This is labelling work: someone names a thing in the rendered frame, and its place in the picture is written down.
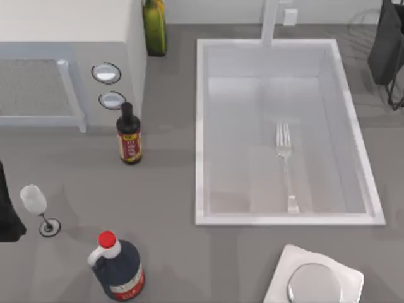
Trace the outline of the dark bottle with red label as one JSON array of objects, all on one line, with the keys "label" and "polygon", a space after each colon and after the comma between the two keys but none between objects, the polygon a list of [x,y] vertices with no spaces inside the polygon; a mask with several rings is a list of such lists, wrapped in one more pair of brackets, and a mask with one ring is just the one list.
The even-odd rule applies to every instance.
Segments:
[{"label": "dark bottle with red label", "polygon": [[121,105],[116,129],[120,159],[127,165],[137,164],[142,158],[141,121],[133,114],[130,102]]}]

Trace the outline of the silver fork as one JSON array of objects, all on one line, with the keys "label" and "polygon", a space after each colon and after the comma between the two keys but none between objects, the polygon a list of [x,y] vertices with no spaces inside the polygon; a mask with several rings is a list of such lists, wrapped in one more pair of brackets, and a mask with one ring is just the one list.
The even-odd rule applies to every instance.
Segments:
[{"label": "silver fork", "polygon": [[287,192],[287,211],[289,214],[299,214],[299,206],[294,193],[288,160],[292,155],[292,141],[287,123],[276,124],[276,153],[283,160],[283,174]]}]

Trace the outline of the small microwave knob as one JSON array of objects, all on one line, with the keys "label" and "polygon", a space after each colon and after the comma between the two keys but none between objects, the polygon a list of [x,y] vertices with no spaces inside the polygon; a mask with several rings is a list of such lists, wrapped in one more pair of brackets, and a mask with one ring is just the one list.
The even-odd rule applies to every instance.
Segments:
[{"label": "small microwave knob", "polygon": [[120,110],[121,105],[126,102],[126,98],[119,92],[110,91],[99,95],[98,102],[107,110]]}]

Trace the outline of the large microwave knob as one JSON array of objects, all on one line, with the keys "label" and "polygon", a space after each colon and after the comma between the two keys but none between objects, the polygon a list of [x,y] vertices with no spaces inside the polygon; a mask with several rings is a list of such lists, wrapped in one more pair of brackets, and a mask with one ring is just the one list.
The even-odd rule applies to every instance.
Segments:
[{"label": "large microwave knob", "polygon": [[105,85],[117,83],[122,76],[121,70],[110,62],[92,66],[91,74],[96,81]]}]

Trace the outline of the green bottle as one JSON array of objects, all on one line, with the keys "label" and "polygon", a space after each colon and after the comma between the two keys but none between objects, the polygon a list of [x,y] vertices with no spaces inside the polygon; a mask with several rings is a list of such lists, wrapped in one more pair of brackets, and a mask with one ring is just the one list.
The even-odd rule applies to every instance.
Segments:
[{"label": "green bottle", "polygon": [[165,5],[163,0],[145,0],[143,5],[146,49],[149,56],[163,57],[167,53]]}]

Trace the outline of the white square plate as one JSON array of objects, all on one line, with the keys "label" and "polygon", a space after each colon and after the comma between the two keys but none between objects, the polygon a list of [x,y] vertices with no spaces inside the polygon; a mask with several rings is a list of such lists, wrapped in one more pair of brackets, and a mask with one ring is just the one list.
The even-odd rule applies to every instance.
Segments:
[{"label": "white square plate", "polygon": [[263,303],[290,303],[287,296],[287,283],[292,273],[306,263],[319,263],[331,268],[342,286],[341,303],[360,303],[364,286],[364,274],[345,266],[331,257],[287,244],[278,261]]}]

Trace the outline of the dark jug with red cap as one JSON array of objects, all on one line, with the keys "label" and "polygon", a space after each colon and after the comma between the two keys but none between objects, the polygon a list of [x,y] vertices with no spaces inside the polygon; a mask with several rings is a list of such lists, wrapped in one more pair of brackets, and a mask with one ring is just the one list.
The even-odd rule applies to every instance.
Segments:
[{"label": "dark jug with red cap", "polygon": [[138,249],[110,230],[99,234],[98,246],[89,254],[87,263],[106,296],[116,302],[134,299],[145,286],[145,270]]}]

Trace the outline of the tall white tap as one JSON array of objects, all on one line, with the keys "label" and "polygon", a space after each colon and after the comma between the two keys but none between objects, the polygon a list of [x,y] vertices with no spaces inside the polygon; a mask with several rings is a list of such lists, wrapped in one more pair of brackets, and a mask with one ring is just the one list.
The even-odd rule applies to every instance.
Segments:
[{"label": "tall white tap", "polygon": [[264,0],[261,42],[264,47],[272,45],[278,7],[280,4],[292,4],[294,0]]}]

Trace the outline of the white sink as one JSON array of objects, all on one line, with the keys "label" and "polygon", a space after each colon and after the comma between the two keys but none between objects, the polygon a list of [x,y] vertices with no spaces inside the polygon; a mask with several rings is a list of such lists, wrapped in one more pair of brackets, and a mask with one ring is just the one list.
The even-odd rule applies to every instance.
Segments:
[{"label": "white sink", "polygon": [[[287,123],[299,214],[287,211],[276,124]],[[334,39],[198,39],[196,225],[384,225]]]}]

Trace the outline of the pale microwave oven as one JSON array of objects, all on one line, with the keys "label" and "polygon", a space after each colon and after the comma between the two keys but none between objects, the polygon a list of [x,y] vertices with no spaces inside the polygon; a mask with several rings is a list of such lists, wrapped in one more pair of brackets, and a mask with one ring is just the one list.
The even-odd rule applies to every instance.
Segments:
[{"label": "pale microwave oven", "polygon": [[[98,96],[123,94],[141,115],[147,53],[140,0],[0,0],[0,59],[64,59],[85,114],[86,131],[113,128],[120,110]],[[110,62],[122,73],[112,85],[91,68]]]}]

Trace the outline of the clear wine glass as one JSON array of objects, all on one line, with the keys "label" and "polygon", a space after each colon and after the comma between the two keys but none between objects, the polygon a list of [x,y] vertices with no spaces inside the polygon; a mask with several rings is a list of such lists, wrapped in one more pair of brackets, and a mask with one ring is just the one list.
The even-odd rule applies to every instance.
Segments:
[{"label": "clear wine glass", "polygon": [[30,184],[23,187],[20,191],[20,198],[31,214],[42,219],[39,227],[39,233],[42,237],[54,237],[61,231],[62,225],[59,219],[46,217],[47,200],[36,185]]}]

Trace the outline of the microwave oven door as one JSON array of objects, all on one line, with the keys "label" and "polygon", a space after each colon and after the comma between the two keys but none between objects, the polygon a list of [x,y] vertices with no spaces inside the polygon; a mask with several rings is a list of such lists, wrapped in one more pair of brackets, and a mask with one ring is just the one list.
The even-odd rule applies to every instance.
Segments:
[{"label": "microwave oven door", "polygon": [[0,59],[0,127],[77,127],[84,133],[70,69],[64,59]]}]

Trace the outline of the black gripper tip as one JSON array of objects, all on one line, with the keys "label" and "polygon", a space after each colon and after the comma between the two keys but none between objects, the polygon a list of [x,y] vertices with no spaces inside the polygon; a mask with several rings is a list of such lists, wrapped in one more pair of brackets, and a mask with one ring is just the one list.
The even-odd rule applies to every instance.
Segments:
[{"label": "black gripper tip", "polygon": [[0,161],[0,243],[17,242],[27,232],[9,196],[6,176]]}]

